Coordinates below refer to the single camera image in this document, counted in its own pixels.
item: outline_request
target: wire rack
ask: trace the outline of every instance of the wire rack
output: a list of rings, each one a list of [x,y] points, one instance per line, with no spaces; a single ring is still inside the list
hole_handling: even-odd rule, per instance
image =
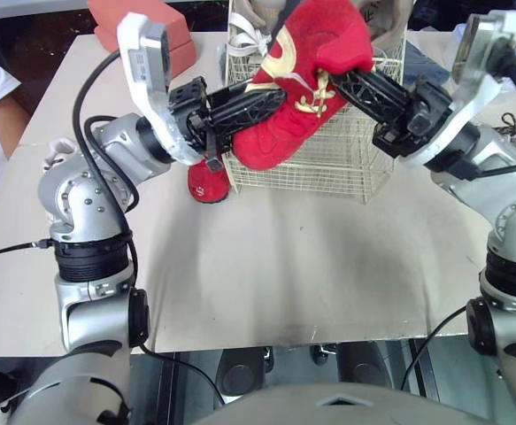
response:
[[[227,58],[227,82],[251,78],[261,58]],[[403,81],[404,37],[390,53],[380,52],[375,66],[395,81]],[[230,183],[242,186],[309,190],[352,197],[366,204],[393,171],[393,159],[372,145],[375,121],[350,106],[342,108],[286,162],[268,171],[245,167],[231,153],[224,155]]]

